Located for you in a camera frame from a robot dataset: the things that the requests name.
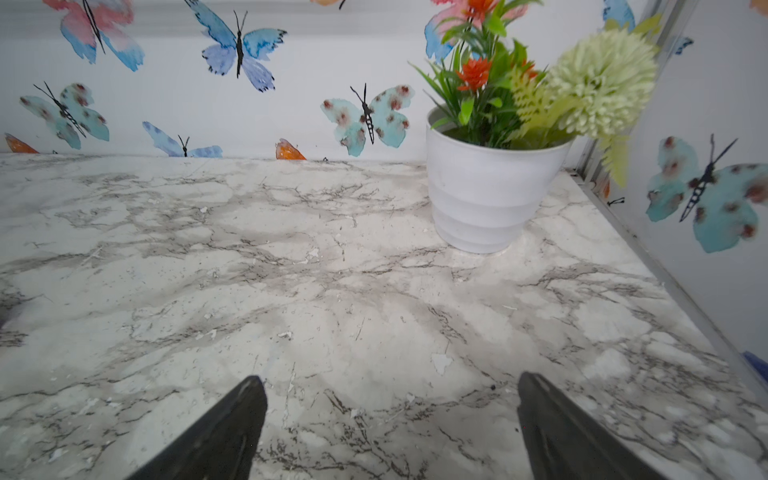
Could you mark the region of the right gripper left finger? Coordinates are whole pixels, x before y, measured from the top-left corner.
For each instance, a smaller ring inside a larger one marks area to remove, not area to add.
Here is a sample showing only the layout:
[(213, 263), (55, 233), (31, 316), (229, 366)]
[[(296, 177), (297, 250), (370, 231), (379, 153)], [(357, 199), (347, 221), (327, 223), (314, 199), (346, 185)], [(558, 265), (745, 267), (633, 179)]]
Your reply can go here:
[(235, 386), (132, 479), (247, 479), (268, 410), (260, 377)]

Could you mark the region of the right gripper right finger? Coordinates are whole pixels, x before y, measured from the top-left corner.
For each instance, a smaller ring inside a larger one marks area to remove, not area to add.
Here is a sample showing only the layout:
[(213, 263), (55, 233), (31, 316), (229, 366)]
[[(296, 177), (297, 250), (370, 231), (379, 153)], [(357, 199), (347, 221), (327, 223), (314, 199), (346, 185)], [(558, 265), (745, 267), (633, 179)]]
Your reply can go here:
[(524, 372), (517, 409), (536, 479), (663, 480), (543, 375)]

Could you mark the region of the potted flower plant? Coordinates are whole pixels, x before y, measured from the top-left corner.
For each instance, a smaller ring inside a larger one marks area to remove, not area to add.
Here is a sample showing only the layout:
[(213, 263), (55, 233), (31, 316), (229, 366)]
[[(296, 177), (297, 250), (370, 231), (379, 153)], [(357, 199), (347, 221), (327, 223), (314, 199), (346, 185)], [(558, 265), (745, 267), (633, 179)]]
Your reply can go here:
[(422, 74), (434, 92), (426, 142), (428, 194), (438, 235), (474, 254), (506, 249), (561, 170), (572, 142), (601, 151), (624, 185), (628, 133), (657, 78), (658, 16), (608, 18), (596, 33), (539, 68), (507, 29), (523, 1), (461, 1), (444, 18), (448, 60)]

